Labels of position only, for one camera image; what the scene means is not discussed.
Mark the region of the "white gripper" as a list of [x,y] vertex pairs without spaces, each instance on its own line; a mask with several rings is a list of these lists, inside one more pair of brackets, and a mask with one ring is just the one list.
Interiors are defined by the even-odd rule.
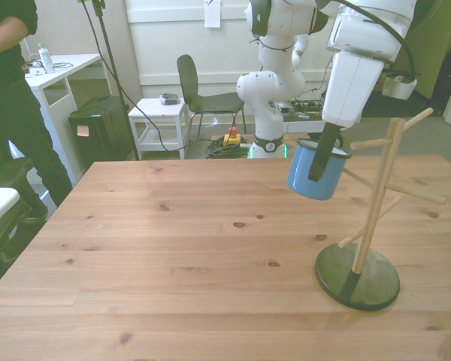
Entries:
[[317,182],[322,177],[341,127],[350,128],[359,120],[383,66],[381,60],[354,53],[334,55],[322,109],[326,124],[310,166],[309,180]]

